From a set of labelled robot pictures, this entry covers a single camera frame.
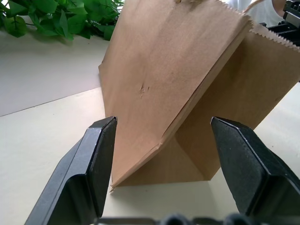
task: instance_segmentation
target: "table surface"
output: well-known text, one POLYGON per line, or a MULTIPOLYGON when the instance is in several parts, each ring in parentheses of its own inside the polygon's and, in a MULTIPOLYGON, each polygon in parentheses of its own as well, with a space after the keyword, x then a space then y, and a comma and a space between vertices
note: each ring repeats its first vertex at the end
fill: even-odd
MULTIPOLYGON (((105 117, 98 65, 107 42, 20 39, 0 32, 0 220, 24 224, 61 157, 105 117)), ((300 84, 256 128, 300 176, 300 84)), ((211 181, 118 187, 104 216, 223 218, 236 212, 219 170, 211 181)))

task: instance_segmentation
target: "white table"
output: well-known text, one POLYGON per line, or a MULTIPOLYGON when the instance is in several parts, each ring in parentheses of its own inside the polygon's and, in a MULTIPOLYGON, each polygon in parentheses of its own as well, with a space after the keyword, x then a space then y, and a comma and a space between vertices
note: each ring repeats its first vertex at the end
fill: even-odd
MULTIPOLYGON (((1 224, 24 224, 61 157, 89 125, 104 118, 97 77, 104 46, 96 37, 63 45, 0 33, 0 112, 7 114, 0 117, 1 224)), ((297 84, 255 130, 298 176, 299 96, 297 84)), ((160 219, 179 212, 188 218, 223 218, 234 211, 219 170, 208 182, 118 187, 107 195, 104 216, 160 219)))

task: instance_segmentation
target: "artificial plant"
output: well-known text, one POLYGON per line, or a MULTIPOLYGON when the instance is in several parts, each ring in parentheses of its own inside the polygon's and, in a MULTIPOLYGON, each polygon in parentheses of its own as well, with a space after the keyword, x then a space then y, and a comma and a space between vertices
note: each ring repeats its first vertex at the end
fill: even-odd
POLYGON ((17 38, 32 25, 46 36, 73 40, 74 34, 88 39, 98 35, 110 40, 124 0, 9 0, 6 5, 0 1, 0 27, 17 38), (26 15, 31 24, 24 21, 26 15))

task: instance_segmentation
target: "green plant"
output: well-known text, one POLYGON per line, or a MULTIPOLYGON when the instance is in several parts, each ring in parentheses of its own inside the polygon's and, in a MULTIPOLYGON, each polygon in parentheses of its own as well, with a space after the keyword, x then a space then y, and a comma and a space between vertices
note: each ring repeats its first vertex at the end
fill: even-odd
POLYGON ((0 27, 21 37, 27 25, 46 36, 63 36, 73 40, 78 34, 85 38, 98 35, 110 40, 124 0, 0 0, 0 27), (32 24, 25 23, 29 16, 32 24))

